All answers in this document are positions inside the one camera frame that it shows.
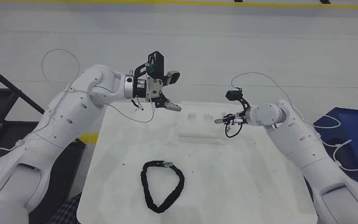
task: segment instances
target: white table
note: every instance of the white table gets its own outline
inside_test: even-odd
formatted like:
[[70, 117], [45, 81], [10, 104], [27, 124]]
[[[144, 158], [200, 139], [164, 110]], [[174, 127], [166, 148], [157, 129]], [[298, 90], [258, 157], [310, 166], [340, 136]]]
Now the white table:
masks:
[[[140, 120], [150, 105], [134, 112]], [[263, 128], [244, 126], [234, 139], [178, 137], [179, 113], [157, 109], [149, 124], [133, 122], [108, 108], [78, 207], [91, 223], [316, 223], [304, 178], [275, 148]], [[152, 160], [172, 161], [185, 176], [180, 197], [162, 214], [144, 200], [140, 172]], [[171, 169], [151, 167], [149, 190], [160, 205], [178, 183]]]

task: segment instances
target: checkered cloth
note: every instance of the checkered cloth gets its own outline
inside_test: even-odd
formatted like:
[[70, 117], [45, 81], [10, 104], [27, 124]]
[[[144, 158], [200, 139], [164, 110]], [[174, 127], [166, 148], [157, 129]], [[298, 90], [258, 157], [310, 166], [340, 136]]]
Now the checkered cloth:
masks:
[[81, 194], [64, 203], [46, 224], [78, 224], [76, 213]]

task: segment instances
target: black cable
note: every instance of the black cable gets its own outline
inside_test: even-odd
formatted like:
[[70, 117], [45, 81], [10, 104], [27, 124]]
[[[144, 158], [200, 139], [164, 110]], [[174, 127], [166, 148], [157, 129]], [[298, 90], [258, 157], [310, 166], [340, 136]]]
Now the black cable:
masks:
[[175, 187], [173, 192], [170, 193], [170, 195], [164, 200], [164, 202], [159, 207], [156, 204], [154, 204], [152, 196], [150, 195], [150, 192], [149, 192], [149, 186], [148, 186], [148, 181], [147, 181], [147, 168], [151, 167], [151, 166], [165, 167], [163, 162], [164, 161], [146, 162], [143, 166], [142, 172], [140, 173], [140, 179], [142, 181], [142, 186], [144, 189], [145, 202], [147, 203], [148, 208], [156, 213], [163, 213], [175, 202], [176, 199], [179, 198], [179, 196], [184, 188], [184, 182], [185, 182], [185, 178], [184, 178], [182, 171], [174, 165], [169, 166], [169, 168], [174, 170], [174, 172], [179, 176], [179, 183]]
[[226, 135], [226, 137], [228, 137], [228, 138], [233, 138], [233, 137], [237, 136], [237, 135], [240, 133], [241, 129], [242, 129], [242, 125], [243, 125], [243, 123], [241, 123], [241, 126], [240, 126], [240, 128], [239, 128], [239, 131], [238, 131], [236, 134], [234, 134], [233, 136], [229, 136], [229, 135], [228, 135], [228, 126], [229, 126], [229, 124], [227, 124], [227, 125], [225, 126], [225, 135]]

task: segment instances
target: cable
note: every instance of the cable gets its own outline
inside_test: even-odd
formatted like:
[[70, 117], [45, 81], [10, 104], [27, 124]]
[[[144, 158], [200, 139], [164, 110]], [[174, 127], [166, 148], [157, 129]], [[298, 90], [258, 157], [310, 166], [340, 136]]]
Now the cable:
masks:
[[289, 103], [290, 103], [292, 109], [294, 109], [294, 111], [301, 117], [301, 119], [303, 120], [303, 122], [309, 124], [310, 126], [312, 126], [312, 127], [314, 127], [314, 128], [330, 129], [330, 128], [337, 128], [337, 127], [339, 127], [339, 126], [341, 125], [341, 122], [340, 122], [339, 120], [337, 120], [336, 118], [333, 118], [333, 117], [331, 117], [331, 116], [328, 116], [328, 115], [324, 115], [324, 116], [329, 117], [329, 118], [335, 120], [336, 122], [338, 122], [338, 125], [332, 126], [332, 127], [319, 127], [319, 126], [315, 126], [314, 124], [308, 123], [308, 121], [306, 121], [306, 118], [303, 117], [303, 116], [301, 115], [301, 113], [300, 113], [299, 111], [297, 111], [297, 110], [293, 107], [293, 104], [292, 104], [291, 99], [290, 99], [290, 97], [288, 96], [288, 94], [282, 89], [282, 87], [281, 87], [279, 84], [277, 84], [277, 82], [276, 82], [274, 79], [272, 79], [270, 76], [268, 76], [268, 75], [266, 75], [266, 74], [262, 74], [262, 73], [260, 73], [260, 72], [245, 72], [245, 73], [238, 74], [237, 76], [235, 76], [235, 77], [231, 80], [231, 86], [232, 86], [233, 88], [240, 89], [240, 87], [234, 86], [233, 82], [234, 82], [234, 80], [235, 80], [236, 78], [241, 77], [241, 76], [245, 76], [245, 75], [247, 75], [247, 74], [259, 74], [259, 75], [262, 75], [262, 76], [265, 76], [265, 77], [269, 78], [269, 79], [276, 85], [276, 87], [278, 87], [278, 88], [285, 94], [285, 96], [286, 96], [287, 99], [289, 100]]
[[226, 135], [226, 137], [228, 137], [228, 138], [233, 138], [233, 137], [237, 136], [237, 135], [240, 133], [241, 129], [242, 129], [242, 125], [243, 125], [243, 123], [241, 123], [240, 128], [239, 128], [239, 131], [238, 131], [236, 134], [234, 134], [233, 136], [229, 136], [229, 135], [228, 135], [228, 126], [229, 126], [229, 124], [227, 124], [227, 125], [225, 126], [225, 135]]
[[[290, 103], [291, 107], [292, 107], [293, 110], [301, 117], [302, 121], [305, 122], [305, 123], [307, 123], [308, 125], [310, 125], [310, 126], [313, 128], [314, 131], [315, 131], [314, 128], [332, 129], [332, 128], [338, 128], [339, 126], [341, 126], [341, 122], [340, 122], [338, 119], [336, 119], [336, 118], [334, 118], [334, 117], [332, 117], [332, 116], [329, 116], [329, 115], [323, 115], [323, 116], [326, 116], [326, 117], [328, 117], [328, 118], [331, 118], [331, 119], [335, 120], [335, 121], [338, 123], [337, 125], [332, 126], [332, 127], [320, 127], [320, 126], [316, 126], [316, 125], [314, 125], [314, 124], [310, 124], [310, 123], [309, 123], [308, 121], [306, 121], [306, 119], [301, 115], [301, 113], [298, 112], [298, 111], [293, 107], [290, 97], [289, 97], [289, 96], [287, 95], [287, 93], [281, 88], [281, 86], [280, 86], [279, 84], [277, 84], [277, 82], [275, 82], [275, 80], [273, 80], [270, 76], [268, 76], [268, 75], [266, 75], [266, 74], [262, 74], [262, 73], [259, 73], [259, 72], [246, 72], [246, 73], [238, 74], [237, 76], [235, 76], [235, 77], [231, 80], [231, 86], [232, 86], [233, 88], [240, 89], [239, 87], [234, 86], [233, 81], [234, 81], [236, 78], [238, 78], [238, 77], [240, 77], [240, 76], [245, 76], [245, 75], [247, 75], [247, 74], [260, 74], [260, 75], [262, 75], [262, 76], [265, 76], [265, 77], [269, 78], [269, 79], [285, 94], [285, 96], [286, 96], [287, 99], [289, 100], [289, 103]], [[348, 140], [348, 141], [346, 141], [346, 142], [344, 142], [343, 144], [336, 144], [336, 145], [333, 146], [333, 145], [330, 145], [330, 144], [327, 144], [326, 142], [324, 142], [324, 141], [321, 139], [321, 135], [319, 135], [319, 133], [317, 133], [317, 134], [318, 134], [318, 136], [317, 136], [318, 139], [319, 139], [324, 145], [329, 146], [329, 147], [336, 147], [336, 149], [335, 149], [335, 151], [334, 151], [334, 153], [333, 153], [333, 160], [338, 164], [338, 166], [339, 166], [341, 169], [346, 170], [346, 171], [358, 171], [358, 169], [347, 169], [347, 168], [344, 168], [344, 167], [342, 166], [342, 164], [336, 159], [336, 153], [337, 153], [337, 151], [338, 151], [340, 148], [342, 148], [344, 145], [349, 144], [349, 143], [352, 141], [351, 139]]]
[[[97, 67], [97, 68], [99, 68], [99, 70], [101, 71], [101, 73], [102, 73], [102, 75], [103, 75], [102, 68], [104, 68], [104, 67]], [[107, 105], [107, 106], [110, 106], [111, 108], [114, 108], [118, 113], [120, 113], [120, 114], [121, 114], [122, 116], [124, 116], [125, 118], [128, 118], [129, 120], [132, 120], [132, 121], [135, 121], [135, 122], [139, 122], [139, 123], [149, 123], [149, 122], [151, 122], [151, 121], [153, 120], [153, 118], [154, 118], [154, 110], [152, 110], [152, 117], [151, 117], [149, 120], [147, 120], [147, 121], [136, 120], [136, 119], [130, 118], [129, 116], [123, 114], [123, 113], [122, 113], [119, 109], [117, 109], [115, 106], [103, 102], [99, 97], [97, 97], [97, 96], [91, 94], [90, 92], [86, 92], [86, 91], [82, 91], [82, 90], [73, 90], [73, 91], [74, 91], [74, 92], [83, 92], [83, 93], [85, 93], [85, 94], [88, 94], [88, 95], [90, 95], [90, 96], [93, 96], [94, 98], [96, 98], [97, 100], [99, 100], [100, 102], [102, 102], [103, 104], [105, 104], [105, 105]], [[151, 96], [150, 96], [150, 92], [149, 92], [149, 87], [148, 87], [148, 85], [147, 85], [147, 92], [148, 92], [148, 95], [149, 95], [149, 101], [150, 101], [150, 103], [152, 104], [152, 98], [151, 98]]]
[[27, 134], [23, 139], [18, 140], [18, 141], [16, 142], [16, 144], [15, 144], [14, 147], [12, 147], [12, 148], [10, 148], [10, 149], [8, 149], [8, 148], [0, 148], [0, 150], [12, 151], [12, 150], [14, 150], [15, 148], [17, 148], [18, 146], [23, 145], [23, 144], [25, 143], [25, 139], [26, 139], [29, 135], [34, 134], [34, 133], [36, 133], [36, 132], [39, 132], [39, 131], [45, 129], [45, 128], [50, 124], [51, 119], [52, 119], [52, 116], [53, 116], [54, 114], [56, 114], [56, 109], [57, 109], [57, 107], [60, 105], [60, 103], [62, 102], [62, 100], [63, 100], [63, 98], [65, 97], [66, 93], [68, 92], [69, 88], [71, 87], [71, 85], [72, 85], [72, 84], [75, 82], [75, 80], [77, 79], [77, 77], [78, 77], [78, 75], [79, 75], [79, 72], [80, 72], [80, 70], [81, 70], [81, 66], [79, 65], [79, 61], [78, 61], [78, 59], [76, 58], [76, 56], [74, 56], [74, 55], [71, 54], [70, 52], [68, 52], [68, 51], [66, 51], [66, 50], [63, 50], [63, 49], [53, 49], [53, 50], [48, 51], [48, 52], [44, 55], [44, 57], [43, 57], [43, 59], [42, 59], [42, 62], [41, 62], [41, 70], [42, 70], [43, 76], [44, 76], [44, 78], [45, 78], [45, 81], [46, 81], [52, 88], [58, 90], [58, 89], [57, 89], [54, 85], [52, 85], [52, 83], [47, 79], [47, 77], [46, 77], [46, 75], [45, 75], [45, 72], [44, 72], [44, 60], [45, 60], [46, 56], [47, 56], [49, 53], [54, 52], [54, 51], [56, 51], [56, 50], [60, 50], [60, 51], [63, 51], [63, 52], [66, 52], [66, 53], [70, 54], [70, 55], [77, 61], [78, 70], [77, 70], [77, 75], [76, 75], [75, 79], [65, 88], [65, 90], [59, 90], [59, 91], [64, 91], [65, 93], [62, 95], [62, 97], [60, 98], [60, 100], [59, 100], [58, 103], [56, 104], [55, 108], [54, 108], [52, 111], [51, 111], [51, 109], [49, 110], [49, 112], [50, 112], [49, 120], [48, 120], [48, 122], [47, 122], [43, 127], [39, 128], [39, 129], [37, 129], [37, 130], [33, 130], [32, 132], [30, 132], [29, 134]]
[[79, 65], [79, 61], [78, 61], [78, 59], [76, 58], [76, 56], [75, 56], [74, 54], [72, 54], [71, 52], [68, 52], [67, 50], [64, 50], [64, 49], [53, 49], [53, 50], [48, 51], [48, 52], [44, 55], [43, 60], [42, 60], [42, 62], [41, 62], [41, 70], [42, 70], [43, 76], [44, 76], [44, 78], [45, 78], [45, 81], [46, 81], [52, 88], [54, 88], [55, 90], [63, 91], [62, 89], [58, 89], [56, 86], [52, 85], [52, 83], [50, 82], [50, 80], [49, 80], [49, 79], [47, 78], [47, 76], [45, 75], [45, 71], [44, 71], [44, 61], [45, 61], [46, 56], [47, 56], [49, 53], [54, 52], [54, 51], [56, 51], [56, 50], [59, 50], [59, 51], [62, 51], [62, 52], [66, 52], [66, 53], [70, 54], [70, 55], [76, 60], [76, 62], [77, 62], [77, 64], [78, 64], [77, 75], [76, 75], [76, 77], [74, 78], [74, 80], [71, 82], [71, 84], [69, 85], [69, 87], [70, 87], [70, 86], [73, 84], [73, 82], [78, 78], [78, 75], [79, 75], [79, 73], [80, 73], [80, 71], [81, 71], [81, 66]]
[[114, 108], [118, 113], [120, 113], [120, 114], [121, 114], [122, 116], [124, 116], [125, 118], [128, 118], [129, 120], [133, 120], [133, 121], [135, 121], [135, 122], [139, 122], [139, 123], [149, 123], [149, 122], [151, 122], [151, 121], [153, 120], [153, 118], [154, 118], [154, 112], [152, 112], [152, 117], [151, 117], [149, 120], [147, 120], [147, 121], [136, 120], [136, 119], [133, 119], [133, 118], [128, 117], [127, 115], [123, 114], [119, 109], [117, 109], [115, 106], [113, 106], [113, 105], [111, 105], [111, 104], [108, 104], [108, 103], [106, 103], [106, 102], [103, 102], [99, 97], [94, 96], [94, 95], [92, 95], [92, 94], [89, 93], [89, 92], [81, 91], [81, 90], [74, 90], [74, 92], [83, 92], [83, 93], [85, 93], [85, 94], [88, 94], [88, 95], [90, 95], [90, 96], [93, 96], [94, 98], [96, 98], [97, 100], [99, 100], [101, 103], [103, 103], [103, 104], [105, 104], [105, 105], [107, 105], [107, 106], [110, 106], [111, 108]]

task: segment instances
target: white cable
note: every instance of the white cable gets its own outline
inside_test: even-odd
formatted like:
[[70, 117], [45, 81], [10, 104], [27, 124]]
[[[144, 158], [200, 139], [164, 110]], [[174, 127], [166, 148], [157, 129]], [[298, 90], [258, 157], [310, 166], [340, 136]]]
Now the white cable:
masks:
[[[314, 128], [332, 129], [332, 128], [338, 128], [339, 126], [341, 126], [341, 122], [340, 122], [338, 119], [336, 119], [336, 118], [334, 118], [334, 117], [332, 117], [332, 116], [329, 116], [329, 115], [324, 115], [324, 116], [335, 120], [335, 121], [338, 123], [337, 125], [332, 126], [332, 127], [320, 127], [320, 126], [316, 126], [316, 125], [313, 125], [313, 124], [308, 123], [308, 122], [306, 121], [306, 119], [301, 115], [301, 113], [298, 112], [298, 111], [293, 107], [292, 102], [291, 102], [291, 99], [290, 99], [290, 97], [287, 95], [287, 93], [281, 88], [281, 86], [280, 86], [279, 84], [277, 84], [277, 82], [275, 82], [275, 80], [273, 80], [270, 76], [268, 76], [268, 75], [266, 75], [266, 74], [262, 74], [262, 73], [259, 73], [259, 72], [246, 72], [246, 73], [238, 74], [237, 76], [235, 76], [235, 77], [231, 80], [231, 86], [232, 86], [233, 88], [240, 89], [239, 87], [234, 86], [233, 81], [234, 81], [236, 78], [238, 78], [238, 77], [240, 77], [240, 76], [245, 76], [245, 75], [247, 75], [247, 74], [260, 74], [260, 75], [262, 75], [262, 76], [265, 76], [265, 77], [269, 78], [269, 79], [285, 94], [285, 96], [287, 97], [287, 99], [288, 99], [289, 102], [290, 102], [291, 107], [292, 107], [292, 108], [294, 109], [294, 111], [301, 117], [302, 121], [305, 122], [305, 123], [307, 123], [307, 124], [309, 124], [309, 125], [313, 128], [314, 131], [315, 131]], [[333, 146], [333, 145], [330, 145], [330, 144], [327, 144], [326, 142], [324, 142], [324, 141], [321, 139], [321, 135], [319, 135], [319, 133], [317, 133], [317, 134], [318, 134], [318, 136], [317, 136], [318, 139], [319, 139], [323, 144], [325, 144], [326, 146], [329, 146], [329, 147], [336, 147], [336, 149], [335, 149], [335, 151], [334, 151], [334, 153], [333, 153], [333, 160], [338, 164], [338, 166], [339, 166], [341, 169], [346, 170], [346, 171], [358, 171], [358, 169], [347, 169], [347, 168], [344, 168], [344, 167], [342, 166], [342, 164], [336, 159], [336, 153], [337, 153], [337, 151], [338, 151], [340, 148], [342, 148], [344, 145], [349, 144], [349, 143], [352, 141], [351, 139], [348, 140], [348, 141], [346, 141], [346, 142], [344, 142], [343, 144], [336, 144], [336, 145]]]
[[52, 85], [52, 83], [50, 82], [50, 80], [49, 80], [49, 79], [47, 78], [47, 76], [45, 75], [45, 71], [44, 71], [44, 60], [45, 60], [46, 56], [47, 56], [49, 53], [54, 52], [54, 51], [56, 51], [56, 50], [60, 50], [60, 51], [62, 51], [62, 52], [66, 52], [66, 53], [70, 54], [70, 55], [76, 60], [76, 62], [77, 62], [77, 65], [78, 65], [77, 75], [76, 75], [76, 77], [74, 78], [74, 80], [71, 82], [71, 84], [69, 85], [69, 87], [70, 87], [70, 86], [73, 84], [73, 82], [78, 78], [78, 75], [79, 75], [80, 70], [81, 70], [81, 66], [79, 65], [79, 61], [78, 61], [78, 59], [76, 58], [76, 56], [73, 55], [71, 52], [68, 52], [67, 50], [64, 50], [64, 49], [53, 49], [53, 50], [48, 51], [48, 52], [44, 55], [43, 60], [42, 60], [42, 62], [41, 62], [41, 70], [42, 70], [43, 76], [44, 76], [44, 78], [45, 78], [45, 81], [46, 81], [52, 88], [54, 88], [55, 90], [63, 91], [62, 89], [59, 89], [59, 88], [57, 88], [56, 86]]
[[154, 112], [152, 112], [152, 118], [151, 118], [151, 119], [149, 119], [149, 120], [147, 120], [147, 121], [136, 120], [136, 119], [130, 118], [129, 116], [123, 114], [123, 113], [122, 113], [119, 109], [117, 109], [115, 106], [113, 106], [113, 105], [111, 105], [111, 104], [108, 104], [108, 103], [106, 103], [106, 102], [103, 102], [99, 97], [97, 97], [97, 96], [91, 94], [90, 92], [86, 92], [86, 91], [82, 91], [82, 90], [76, 90], [76, 89], [74, 90], [74, 92], [83, 92], [83, 93], [85, 93], [85, 94], [88, 94], [88, 95], [90, 95], [90, 96], [93, 96], [94, 98], [98, 99], [101, 103], [103, 103], [103, 104], [105, 104], [105, 105], [107, 105], [107, 106], [110, 106], [111, 108], [114, 108], [114, 109], [115, 109], [118, 113], [120, 113], [122, 116], [128, 118], [129, 120], [133, 120], [133, 121], [135, 121], [135, 122], [149, 123], [149, 122], [151, 122], [151, 121], [153, 120], [153, 118], [154, 118]]
[[25, 139], [26, 139], [29, 135], [34, 134], [34, 133], [36, 133], [36, 132], [39, 132], [39, 131], [45, 129], [45, 128], [50, 124], [51, 119], [52, 119], [52, 116], [56, 113], [56, 109], [57, 109], [57, 107], [60, 105], [60, 103], [61, 103], [61, 101], [63, 100], [63, 98], [65, 97], [66, 93], [68, 92], [68, 89], [71, 87], [71, 85], [72, 85], [72, 84], [75, 82], [75, 80], [77, 79], [77, 77], [78, 77], [78, 75], [79, 75], [79, 72], [80, 72], [80, 70], [81, 70], [81, 66], [79, 65], [79, 61], [78, 61], [78, 59], [76, 58], [76, 56], [74, 56], [74, 55], [71, 54], [70, 52], [68, 52], [68, 51], [66, 51], [66, 50], [63, 50], [63, 49], [53, 49], [53, 50], [48, 51], [48, 52], [44, 55], [44, 57], [43, 57], [43, 59], [42, 59], [42, 62], [41, 62], [41, 70], [42, 70], [43, 76], [44, 76], [44, 78], [45, 78], [45, 81], [46, 81], [52, 88], [58, 90], [58, 89], [57, 89], [54, 85], [52, 85], [52, 83], [47, 79], [47, 77], [46, 77], [46, 75], [45, 75], [45, 72], [44, 72], [44, 60], [45, 60], [46, 56], [47, 56], [49, 53], [54, 52], [54, 51], [56, 51], [56, 50], [60, 50], [60, 51], [63, 51], [63, 52], [67, 52], [68, 54], [70, 54], [70, 55], [77, 61], [78, 70], [77, 70], [77, 75], [76, 75], [76, 77], [75, 77], [74, 80], [70, 83], [70, 85], [68, 85], [67, 88], [65, 88], [65, 90], [59, 90], [59, 91], [64, 91], [65, 93], [62, 95], [62, 97], [60, 98], [60, 100], [59, 100], [58, 103], [56, 104], [55, 108], [53, 109], [53, 113], [50, 114], [49, 120], [48, 120], [48, 122], [46, 123], [46, 125], [44, 125], [43, 127], [39, 128], [39, 129], [37, 129], [37, 130], [33, 130], [32, 132], [30, 132], [29, 134], [27, 134], [23, 139], [17, 141], [14, 147], [12, 147], [12, 148], [10, 148], [10, 149], [8, 149], [8, 148], [0, 148], [0, 150], [12, 151], [12, 150], [14, 150], [15, 148], [17, 148], [18, 146], [23, 145], [23, 144], [25, 143]]

